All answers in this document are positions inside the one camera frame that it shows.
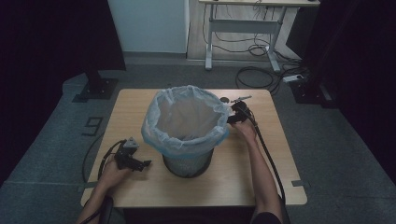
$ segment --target desk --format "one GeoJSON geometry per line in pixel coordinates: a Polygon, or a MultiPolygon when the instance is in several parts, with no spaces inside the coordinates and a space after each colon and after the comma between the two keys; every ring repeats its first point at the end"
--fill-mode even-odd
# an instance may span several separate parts
{"type": "MultiPolygon", "coordinates": [[[[132,172],[111,192],[116,207],[254,205],[248,150],[233,128],[230,128],[229,136],[215,147],[212,162],[202,175],[181,178],[167,170],[162,155],[143,141],[140,132],[149,104],[157,91],[120,91],[89,181],[97,180],[101,159],[108,149],[119,140],[132,136],[140,145],[134,157],[140,161],[152,160],[152,163],[141,173],[132,172]]],[[[229,99],[252,95],[245,102],[253,111],[276,164],[287,204],[306,203],[304,187],[291,184],[291,181],[300,180],[300,177],[270,93],[263,90],[209,91],[229,99]]],[[[85,189],[81,204],[89,199],[91,192],[92,189],[85,189]]]]}
{"type": "Polygon", "coordinates": [[[274,35],[270,45],[266,47],[267,55],[275,72],[280,72],[279,65],[274,54],[275,44],[282,27],[287,7],[318,7],[319,1],[308,0],[199,0],[200,3],[210,5],[208,26],[208,39],[206,45],[205,69],[212,69],[212,34],[222,33],[248,33],[274,35]],[[213,17],[214,5],[237,5],[237,6],[268,6],[282,7],[277,21],[241,21],[241,20],[217,20],[213,17]]]}

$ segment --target gray carpet floor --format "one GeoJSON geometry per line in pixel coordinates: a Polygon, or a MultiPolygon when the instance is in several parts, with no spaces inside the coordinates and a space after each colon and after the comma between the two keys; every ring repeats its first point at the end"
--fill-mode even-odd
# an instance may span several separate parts
{"type": "MultiPolygon", "coordinates": [[[[84,75],[64,83],[64,95],[47,124],[0,189],[0,223],[73,223],[82,196],[84,155],[108,123],[118,92],[126,88],[170,88],[195,85],[235,89],[242,63],[151,63],[127,60],[127,71],[104,71],[119,80],[110,100],[73,103],[86,83],[84,75]],[[103,118],[98,133],[89,118],[103,118]]],[[[249,77],[257,83],[264,77],[249,77]]],[[[296,104],[288,84],[273,97],[290,144],[308,203],[287,206],[291,223],[396,223],[396,187],[338,109],[296,104]]],[[[92,168],[100,139],[92,145],[85,175],[92,168]]],[[[113,213],[111,223],[123,223],[113,213]]]]}

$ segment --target blue plastic bag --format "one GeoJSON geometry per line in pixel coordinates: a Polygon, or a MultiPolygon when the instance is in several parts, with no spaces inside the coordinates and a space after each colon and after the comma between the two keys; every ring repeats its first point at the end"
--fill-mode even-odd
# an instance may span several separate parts
{"type": "Polygon", "coordinates": [[[209,91],[194,86],[161,90],[143,121],[146,143],[165,157],[198,157],[220,144],[229,131],[228,106],[209,91]]]}

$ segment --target person's left hand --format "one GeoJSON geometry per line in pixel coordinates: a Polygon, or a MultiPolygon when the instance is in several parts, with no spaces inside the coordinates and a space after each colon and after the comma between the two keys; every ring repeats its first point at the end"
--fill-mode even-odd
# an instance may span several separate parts
{"type": "Polygon", "coordinates": [[[131,173],[131,169],[125,168],[120,170],[117,166],[117,162],[114,160],[114,156],[110,155],[105,165],[105,169],[102,172],[102,176],[99,179],[98,186],[104,189],[111,189],[117,186],[122,179],[131,173]]]}

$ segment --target white wall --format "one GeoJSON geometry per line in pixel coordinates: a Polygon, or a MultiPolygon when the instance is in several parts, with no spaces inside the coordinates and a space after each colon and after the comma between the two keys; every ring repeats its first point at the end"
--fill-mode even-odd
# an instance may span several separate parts
{"type": "Polygon", "coordinates": [[[108,0],[122,51],[186,53],[189,0],[108,0]]]}

